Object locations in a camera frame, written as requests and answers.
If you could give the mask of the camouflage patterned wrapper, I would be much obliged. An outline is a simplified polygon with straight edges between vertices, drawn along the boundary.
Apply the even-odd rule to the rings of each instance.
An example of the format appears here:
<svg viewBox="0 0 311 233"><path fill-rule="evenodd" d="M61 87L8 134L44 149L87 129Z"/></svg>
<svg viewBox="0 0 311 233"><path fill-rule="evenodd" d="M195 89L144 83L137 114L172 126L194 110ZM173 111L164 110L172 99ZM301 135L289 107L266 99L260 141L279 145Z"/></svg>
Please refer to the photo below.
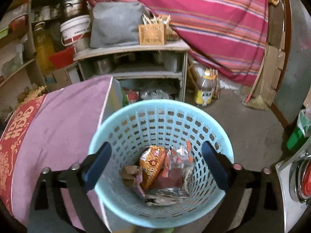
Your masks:
<svg viewBox="0 0 311 233"><path fill-rule="evenodd" d="M169 206L182 203L189 197L189 193L181 188L151 189L144 202L149 206Z"/></svg>

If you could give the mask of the orange clear plastic wrapper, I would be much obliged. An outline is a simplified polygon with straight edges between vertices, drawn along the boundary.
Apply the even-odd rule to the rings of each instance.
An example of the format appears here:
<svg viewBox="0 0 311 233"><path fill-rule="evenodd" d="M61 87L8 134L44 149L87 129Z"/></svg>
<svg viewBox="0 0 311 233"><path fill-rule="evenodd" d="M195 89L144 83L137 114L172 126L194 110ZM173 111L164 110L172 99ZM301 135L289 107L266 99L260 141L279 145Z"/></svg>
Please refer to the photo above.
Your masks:
<svg viewBox="0 0 311 233"><path fill-rule="evenodd" d="M163 178L169 177L169 171L171 169L181 169L183 178L189 176L194 168L191 142L187 140L184 145L180 145L179 147L171 146L167 149L163 166Z"/></svg>

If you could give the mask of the pink plastic wrapper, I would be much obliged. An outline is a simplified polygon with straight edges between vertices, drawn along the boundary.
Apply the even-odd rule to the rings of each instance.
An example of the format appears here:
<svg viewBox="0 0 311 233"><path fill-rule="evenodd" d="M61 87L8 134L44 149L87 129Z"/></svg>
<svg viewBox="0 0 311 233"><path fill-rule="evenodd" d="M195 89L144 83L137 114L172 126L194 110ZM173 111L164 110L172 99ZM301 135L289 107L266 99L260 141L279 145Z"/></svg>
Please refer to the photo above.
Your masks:
<svg viewBox="0 0 311 233"><path fill-rule="evenodd" d="M143 181L143 176L142 176L142 168L136 166L135 173L133 174L134 176L134 191L143 199L146 198L146 194L141 186L141 183Z"/></svg>

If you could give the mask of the orange snack bag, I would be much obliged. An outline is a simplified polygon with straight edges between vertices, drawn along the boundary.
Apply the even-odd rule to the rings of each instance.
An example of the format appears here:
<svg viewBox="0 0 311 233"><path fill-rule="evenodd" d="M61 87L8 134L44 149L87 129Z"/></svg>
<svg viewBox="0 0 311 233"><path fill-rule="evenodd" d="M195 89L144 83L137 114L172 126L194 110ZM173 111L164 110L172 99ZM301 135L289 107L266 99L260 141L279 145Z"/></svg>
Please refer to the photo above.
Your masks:
<svg viewBox="0 0 311 233"><path fill-rule="evenodd" d="M167 150L164 147L151 145L140 156L139 166L142 168L143 190L148 190L159 175L166 153Z"/></svg>

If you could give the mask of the brown paper ball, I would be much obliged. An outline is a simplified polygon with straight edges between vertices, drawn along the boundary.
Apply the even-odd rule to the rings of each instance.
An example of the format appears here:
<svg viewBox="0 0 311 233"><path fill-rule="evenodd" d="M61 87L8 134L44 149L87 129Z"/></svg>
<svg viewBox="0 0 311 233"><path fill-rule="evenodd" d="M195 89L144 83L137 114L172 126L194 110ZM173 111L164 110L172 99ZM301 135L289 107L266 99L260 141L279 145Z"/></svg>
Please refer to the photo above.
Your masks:
<svg viewBox="0 0 311 233"><path fill-rule="evenodd" d="M127 182L134 182L134 176L136 165L133 166L125 166L121 170L121 178Z"/></svg>

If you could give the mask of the dark red sponge block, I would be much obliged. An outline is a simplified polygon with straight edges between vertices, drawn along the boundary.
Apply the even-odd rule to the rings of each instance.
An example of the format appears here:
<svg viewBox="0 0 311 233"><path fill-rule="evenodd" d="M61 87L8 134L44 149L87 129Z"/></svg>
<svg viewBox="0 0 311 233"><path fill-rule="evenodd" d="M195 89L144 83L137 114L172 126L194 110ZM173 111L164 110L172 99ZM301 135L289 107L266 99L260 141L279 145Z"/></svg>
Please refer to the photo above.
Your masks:
<svg viewBox="0 0 311 233"><path fill-rule="evenodd" d="M179 188L183 185L183 171L181 168L173 168L168 172L167 177L162 176L163 171L153 182L151 189Z"/></svg>

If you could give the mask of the purple towel mat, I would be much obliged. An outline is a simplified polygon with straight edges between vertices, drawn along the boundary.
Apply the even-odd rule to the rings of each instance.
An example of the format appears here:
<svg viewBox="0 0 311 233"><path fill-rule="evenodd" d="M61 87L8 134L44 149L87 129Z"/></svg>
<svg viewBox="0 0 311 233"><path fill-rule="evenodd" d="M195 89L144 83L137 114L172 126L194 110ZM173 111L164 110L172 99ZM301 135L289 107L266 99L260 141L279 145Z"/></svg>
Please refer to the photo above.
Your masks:
<svg viewBox="0 0 311 233"><path fill-rule="evenodd" d="M38 177L44 167L65 170L86 158L112 85L100 76L49 93L31 122L13 171L13 216L26 226Z"/></svg>

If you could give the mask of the red patterned towel mat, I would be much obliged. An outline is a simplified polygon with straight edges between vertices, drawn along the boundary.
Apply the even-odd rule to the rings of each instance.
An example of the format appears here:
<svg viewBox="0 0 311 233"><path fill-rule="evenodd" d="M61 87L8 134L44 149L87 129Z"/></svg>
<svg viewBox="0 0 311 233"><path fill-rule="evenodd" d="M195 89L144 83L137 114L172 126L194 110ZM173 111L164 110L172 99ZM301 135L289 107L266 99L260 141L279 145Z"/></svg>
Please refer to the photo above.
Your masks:
<svg viewBox="0 0 311 233"><path fill-rule="evenodd" d="M41 95L17 108L10 117L1 136L1 201L10 214L13 213L12 184L17 156L26 132L42 106L45 97L45 94Z"/></svg>

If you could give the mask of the light blue plastic basket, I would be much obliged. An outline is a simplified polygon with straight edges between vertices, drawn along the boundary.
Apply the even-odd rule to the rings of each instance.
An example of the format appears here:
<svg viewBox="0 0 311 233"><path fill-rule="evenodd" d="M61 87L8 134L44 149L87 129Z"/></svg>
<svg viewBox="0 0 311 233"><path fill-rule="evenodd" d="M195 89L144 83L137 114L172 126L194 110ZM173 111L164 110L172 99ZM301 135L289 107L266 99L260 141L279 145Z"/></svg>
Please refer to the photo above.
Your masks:
<svg viewBox="0 0 311 233"><path fill-rule="evenodd" d="M234 161L221 125L208 113L169 99L143 100L108 117L89 146L104 170L95 192L117 217L146 228L175 228L212 211L225 192L216 183L202 147Z"/></svg>

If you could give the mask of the yellow egg carton tray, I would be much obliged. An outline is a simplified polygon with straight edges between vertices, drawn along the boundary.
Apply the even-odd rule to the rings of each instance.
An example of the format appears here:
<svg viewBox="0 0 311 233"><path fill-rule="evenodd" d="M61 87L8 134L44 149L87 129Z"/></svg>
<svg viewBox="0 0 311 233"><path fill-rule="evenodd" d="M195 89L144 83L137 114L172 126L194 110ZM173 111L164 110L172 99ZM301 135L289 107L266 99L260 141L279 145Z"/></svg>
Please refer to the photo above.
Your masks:
<svg viewBox="0 0 311 233"><path fill-rule="evenodd" d="M37 90L30 91L29 94L27 95L27 97L21 103L18 103L16 105L16 108L19 108L23 104L26 104L29 101L44 95L46 91L47 91L47 86L40 86Z"/></svg>

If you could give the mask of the oil bottle on floor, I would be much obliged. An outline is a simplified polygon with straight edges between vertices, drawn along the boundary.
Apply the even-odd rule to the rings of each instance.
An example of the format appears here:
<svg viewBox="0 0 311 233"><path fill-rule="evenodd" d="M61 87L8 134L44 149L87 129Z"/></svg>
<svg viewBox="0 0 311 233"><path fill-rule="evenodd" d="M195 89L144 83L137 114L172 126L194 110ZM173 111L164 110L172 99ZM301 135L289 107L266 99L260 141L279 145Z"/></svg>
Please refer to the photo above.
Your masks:
<svg viewBox="0 0 311 233"><path fill-rule="evenodd" d="M197 80L194 101L197 105L207 106L211 103L216 88L216 75L206 68Z"/></svg>

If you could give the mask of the cardboard box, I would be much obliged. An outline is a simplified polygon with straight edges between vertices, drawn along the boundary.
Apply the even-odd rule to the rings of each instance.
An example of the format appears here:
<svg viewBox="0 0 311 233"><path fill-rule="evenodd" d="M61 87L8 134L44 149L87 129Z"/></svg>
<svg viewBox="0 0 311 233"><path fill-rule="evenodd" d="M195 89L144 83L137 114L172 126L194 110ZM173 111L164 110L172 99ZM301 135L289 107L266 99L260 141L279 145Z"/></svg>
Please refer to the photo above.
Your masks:
<svg viewBox="0 0 311 233"><path fill-rule="evenodd" d="M45 84L48 91L60 90L61 88L65 88L72 84L79 83L81 80L78 70L78 64L72 64L70 66L54 70L49 74L45 74Z"/></svg>

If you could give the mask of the red plastic basket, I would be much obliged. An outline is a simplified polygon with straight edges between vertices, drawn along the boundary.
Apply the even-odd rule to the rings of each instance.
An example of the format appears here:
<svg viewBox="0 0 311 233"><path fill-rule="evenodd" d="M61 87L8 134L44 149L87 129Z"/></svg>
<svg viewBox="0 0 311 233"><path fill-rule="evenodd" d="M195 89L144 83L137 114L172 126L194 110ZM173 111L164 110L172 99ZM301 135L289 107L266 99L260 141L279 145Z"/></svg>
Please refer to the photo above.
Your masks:
<svg viewBox="0 0 311 233"><path fill-rule="evenodd" d="M51 55L48 59L55 66L56 69L61 69L63 67L73 64L74 47L70 46L65 50Z"/></svg>

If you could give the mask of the large oil jug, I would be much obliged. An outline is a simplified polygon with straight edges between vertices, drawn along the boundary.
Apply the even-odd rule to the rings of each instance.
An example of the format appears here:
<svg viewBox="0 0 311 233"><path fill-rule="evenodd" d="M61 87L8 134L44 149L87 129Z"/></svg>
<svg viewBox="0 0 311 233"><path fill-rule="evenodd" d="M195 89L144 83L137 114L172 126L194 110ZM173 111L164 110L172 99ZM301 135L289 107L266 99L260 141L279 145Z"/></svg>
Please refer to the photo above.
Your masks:
<svg viewBox="0 0 311 233"><path fill-rule="evenodd" d="M33 37L38 65L43 74L48 74L55 70L55 66L49 59L50 56L55 54L55 50L53 42L44 27L45 22L37 23L34 28Z"/></svg>

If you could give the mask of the wooden shelf unit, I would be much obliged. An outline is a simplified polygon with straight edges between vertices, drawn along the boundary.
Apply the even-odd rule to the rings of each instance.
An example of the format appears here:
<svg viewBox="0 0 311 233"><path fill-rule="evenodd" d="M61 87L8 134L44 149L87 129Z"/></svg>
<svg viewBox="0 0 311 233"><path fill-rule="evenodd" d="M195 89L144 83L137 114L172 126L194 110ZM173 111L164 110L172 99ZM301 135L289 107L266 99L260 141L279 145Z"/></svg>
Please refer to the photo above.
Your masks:
<svg viewBox="0 0 311 233"><path fill-rule="evenodd" d="M15 105L34 84L45 81L34 45L31 0L13 0L1 20L1 105Z"/></svg>

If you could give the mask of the grey low shelf cabinet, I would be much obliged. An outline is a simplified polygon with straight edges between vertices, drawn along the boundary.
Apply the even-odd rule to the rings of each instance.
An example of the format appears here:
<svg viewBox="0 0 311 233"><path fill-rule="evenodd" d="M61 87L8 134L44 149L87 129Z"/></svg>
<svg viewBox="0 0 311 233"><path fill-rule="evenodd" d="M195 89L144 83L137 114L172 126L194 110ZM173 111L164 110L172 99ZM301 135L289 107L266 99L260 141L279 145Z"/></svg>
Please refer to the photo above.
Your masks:
<svg viewBox="0 0 311 233"><path fill-rule="evenodd" d="M148 51L166 51L182 54L182 65L177 72L171 72L164 66L147 61L132 62L118 65L112 72L115 79L177 79L180 83L179 100L184 101L186 93L187 58L190 47L183 41L169 42L166 45L131 45L121 47L89 48L74 55L75 61L82 61L94 57L103 57L112 54L141 53Z"/></svg>

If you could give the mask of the white plastic bucket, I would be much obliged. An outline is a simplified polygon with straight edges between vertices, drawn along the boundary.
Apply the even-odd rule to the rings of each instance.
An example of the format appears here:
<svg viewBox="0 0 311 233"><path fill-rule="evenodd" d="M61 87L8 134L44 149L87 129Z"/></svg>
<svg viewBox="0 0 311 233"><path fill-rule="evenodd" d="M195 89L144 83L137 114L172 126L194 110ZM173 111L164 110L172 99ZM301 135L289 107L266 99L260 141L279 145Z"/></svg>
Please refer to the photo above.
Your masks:
<svg viewBox="0 0 311 233"><path fill-rule="evenodd" d="M60 32L63 46L73 45L85 36L90 37L91 18L89 15L82 15L70 19L61 24Z"/></svg>

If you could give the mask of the striped red curtain cloth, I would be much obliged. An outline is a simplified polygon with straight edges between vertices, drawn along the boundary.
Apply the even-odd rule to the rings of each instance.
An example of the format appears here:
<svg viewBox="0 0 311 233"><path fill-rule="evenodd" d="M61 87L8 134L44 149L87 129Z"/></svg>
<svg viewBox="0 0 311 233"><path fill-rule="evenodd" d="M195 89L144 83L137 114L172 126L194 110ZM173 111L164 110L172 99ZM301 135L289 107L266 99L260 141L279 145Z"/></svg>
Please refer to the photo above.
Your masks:
<svg viewBox="0 0 311 233"><path fill-rule="evenodd" d="M139 1L155 15L170 16L170 27L198 62L233 82L253 85L267 39L267 0L89 0L108 1Z"/></svg>

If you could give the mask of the grey felt cover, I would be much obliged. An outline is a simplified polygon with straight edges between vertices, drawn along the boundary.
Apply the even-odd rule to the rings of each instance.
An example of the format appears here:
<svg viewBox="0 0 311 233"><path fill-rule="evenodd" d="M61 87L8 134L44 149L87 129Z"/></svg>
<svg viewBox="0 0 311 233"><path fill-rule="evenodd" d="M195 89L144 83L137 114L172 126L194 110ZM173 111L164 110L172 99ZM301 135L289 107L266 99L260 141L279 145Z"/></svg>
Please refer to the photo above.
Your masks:
<svg viewBox="0 0 311 233"><path fill-rule="evenodd" d="M149 11L140 2L100 2L93 8L90 46L127 46L139 44L138 26Z"/></svg>

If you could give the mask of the steel stock pot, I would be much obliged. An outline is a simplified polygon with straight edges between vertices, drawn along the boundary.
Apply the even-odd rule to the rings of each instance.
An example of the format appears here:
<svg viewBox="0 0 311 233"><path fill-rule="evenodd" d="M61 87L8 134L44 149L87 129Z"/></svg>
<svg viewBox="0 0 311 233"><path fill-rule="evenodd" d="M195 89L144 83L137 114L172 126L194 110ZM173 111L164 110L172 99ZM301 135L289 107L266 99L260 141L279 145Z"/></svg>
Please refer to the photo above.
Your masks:
<svg viewBox="0 0 311 233"><path fill-rule="evenodd" d="M60 11L64 22L78 16L89 15L87 0L64 0Z"/></svg>

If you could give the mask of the wooden utensil holder box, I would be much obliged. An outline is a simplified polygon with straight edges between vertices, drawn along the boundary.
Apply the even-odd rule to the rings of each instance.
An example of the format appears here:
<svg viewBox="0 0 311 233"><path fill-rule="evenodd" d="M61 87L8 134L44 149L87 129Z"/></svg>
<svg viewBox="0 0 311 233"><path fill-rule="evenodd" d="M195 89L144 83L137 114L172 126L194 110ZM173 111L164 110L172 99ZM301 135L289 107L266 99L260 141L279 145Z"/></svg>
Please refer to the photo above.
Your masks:
<svg viewBox="0 0 311 233"><path fill-rule="evenodd" d="M140 45L165 45L167 41L167 26L171 20L170 15L159 15L149 18L142 15L143 24L138 26Z"/></svg>

